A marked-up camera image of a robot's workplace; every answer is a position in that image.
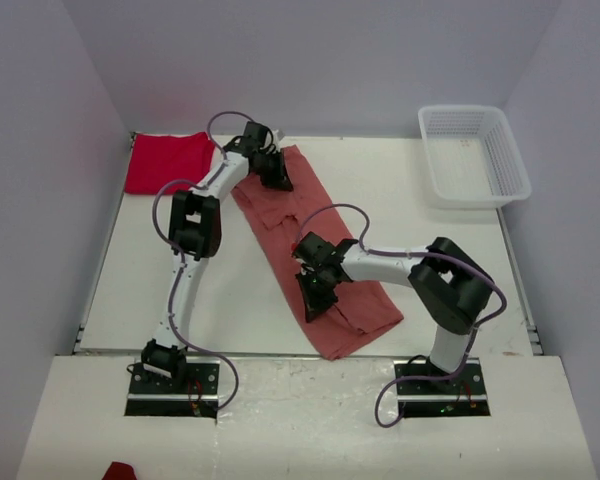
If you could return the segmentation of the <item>salmon pink t shirt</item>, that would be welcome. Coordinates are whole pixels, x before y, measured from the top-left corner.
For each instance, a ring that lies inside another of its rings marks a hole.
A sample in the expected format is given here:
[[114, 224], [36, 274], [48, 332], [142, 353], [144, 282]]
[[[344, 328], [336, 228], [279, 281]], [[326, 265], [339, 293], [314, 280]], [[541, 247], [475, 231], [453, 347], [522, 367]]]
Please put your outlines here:
[[264, 187], [250, 175], [232, 190], [262, 248], [285, 299], [311, 345], [327, 360], [346, 357], [384, 335], [403, 320], [403, 314], [378, 282], [344, 282], [335, 289], [338, 302], [308, 322], [295, 275], [300, 264], [292, 257], [298, 233], [314, 232], [336, 245], [352, 234], [339, 213], [329, 209], [308, 225], [301, 223], [321, 207], [332, 203], [307, 159], [298, 147], [283, 149], [285, 166], [293, 185], [290, 192]]

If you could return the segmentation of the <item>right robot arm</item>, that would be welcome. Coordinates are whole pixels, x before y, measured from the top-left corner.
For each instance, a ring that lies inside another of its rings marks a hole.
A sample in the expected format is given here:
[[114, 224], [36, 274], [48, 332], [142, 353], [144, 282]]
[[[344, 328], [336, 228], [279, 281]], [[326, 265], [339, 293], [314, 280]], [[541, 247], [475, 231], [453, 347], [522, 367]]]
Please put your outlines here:
[[343, 283], [377, 281], [410, 287], [437, 324], [428, 358], [426, 380], [436, 392], [447, 393], [462, 379], [478, 317], [496, 285], [458, 245], [438, 237], [422, 251], [364, 249], [344, 239], [334, 245], [309, 232], [292, 256], [301, 265], [296, 275], [309, 322], [338, 302]]

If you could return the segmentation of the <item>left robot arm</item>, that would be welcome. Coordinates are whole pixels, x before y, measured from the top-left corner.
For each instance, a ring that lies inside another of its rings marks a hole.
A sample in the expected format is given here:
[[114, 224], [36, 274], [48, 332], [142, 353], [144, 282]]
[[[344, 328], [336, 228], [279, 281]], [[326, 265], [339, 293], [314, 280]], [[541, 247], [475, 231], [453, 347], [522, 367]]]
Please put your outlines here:
[[186, 351], [192, 347], [188, 325], [202, 276], [220, 247], [222, 201], [249, 175], [274, 191], [293, 189], [279, 146], [282, 138], [280, 131], [249, 120], [241, 135], [220, 148], [221, 161], [201, 181], [167, 183], [167, 187], [186, 187], [172, 195], [167, 233], [157, 225], [157, 207], [165, 191], [160, 190], [154, 199], [152, 221], [174, 254], [174, 269], [166, 313], [142, 350], [141, 362], [167, 393], [178, 392], [187, 383]]

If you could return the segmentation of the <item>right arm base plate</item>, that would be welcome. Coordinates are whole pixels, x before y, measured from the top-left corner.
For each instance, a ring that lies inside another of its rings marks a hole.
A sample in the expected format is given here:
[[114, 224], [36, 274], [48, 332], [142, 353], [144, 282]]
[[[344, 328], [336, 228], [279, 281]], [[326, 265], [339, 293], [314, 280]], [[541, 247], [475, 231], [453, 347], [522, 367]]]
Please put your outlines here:
[[415, 380], [396, 385], [399, 412], [409, 418], [488, 417], [490, 407], [481, 364], [470, 358], [453, 380]]

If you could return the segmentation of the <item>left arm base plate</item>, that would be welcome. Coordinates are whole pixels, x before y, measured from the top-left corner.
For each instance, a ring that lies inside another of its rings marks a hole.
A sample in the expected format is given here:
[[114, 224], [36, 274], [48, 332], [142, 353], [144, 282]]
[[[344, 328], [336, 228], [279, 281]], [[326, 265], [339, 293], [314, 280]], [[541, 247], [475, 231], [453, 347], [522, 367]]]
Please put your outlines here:
[[155, 365], [139, 361], [126, 370], [130, 382], [125, 416], [217, 418], [218, 363], [191, 363], [179, 355]]

